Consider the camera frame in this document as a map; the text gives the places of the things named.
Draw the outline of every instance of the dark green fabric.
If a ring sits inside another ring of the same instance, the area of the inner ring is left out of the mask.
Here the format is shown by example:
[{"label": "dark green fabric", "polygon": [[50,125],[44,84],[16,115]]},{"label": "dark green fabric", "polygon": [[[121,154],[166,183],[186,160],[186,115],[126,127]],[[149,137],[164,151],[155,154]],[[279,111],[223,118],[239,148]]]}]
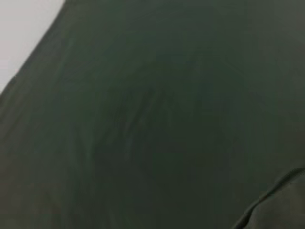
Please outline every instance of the dark green fabric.
[{"label": "dark green fabric", "polygon": [[245,212],[234,229],[301,229],[305,227],[304,167],[281,177]]},{"label": "dark green fabric", "polygon": [[293,2],[68,0],[0,98],[0,228],[230,228],[305,158]]}]

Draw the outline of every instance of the white wall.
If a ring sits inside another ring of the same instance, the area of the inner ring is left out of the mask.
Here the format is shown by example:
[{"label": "white wall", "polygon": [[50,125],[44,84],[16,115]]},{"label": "white wall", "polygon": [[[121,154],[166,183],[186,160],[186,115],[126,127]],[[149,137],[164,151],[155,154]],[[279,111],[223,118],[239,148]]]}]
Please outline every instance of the white wall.
[{"label": "white wall", "polygon": [[0,93],[24,64],[64,0],[0,0]]}]

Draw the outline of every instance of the dark green cloth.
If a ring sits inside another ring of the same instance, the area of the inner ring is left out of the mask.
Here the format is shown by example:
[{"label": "dark green cloth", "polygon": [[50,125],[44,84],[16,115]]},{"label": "dark green cloth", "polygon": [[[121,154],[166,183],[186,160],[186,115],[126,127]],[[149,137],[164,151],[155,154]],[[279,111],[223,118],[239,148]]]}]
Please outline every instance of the dark green cloth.
[{"label": "dark green cloth", "polygon": [[302,14],[67,0],[0,98],[0,226],[230,228],[304,161]]}]

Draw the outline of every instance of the green garment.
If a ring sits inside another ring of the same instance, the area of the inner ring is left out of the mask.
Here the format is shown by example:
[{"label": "green garment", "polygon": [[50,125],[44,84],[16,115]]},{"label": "green garment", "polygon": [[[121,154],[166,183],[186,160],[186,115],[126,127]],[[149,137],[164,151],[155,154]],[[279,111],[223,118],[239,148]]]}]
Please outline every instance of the green garment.
[{"label": "green garment", "polygon": [[270,2],[67,0],[0,98],[0,228],[232,227],[305,158],[303,11]]}]

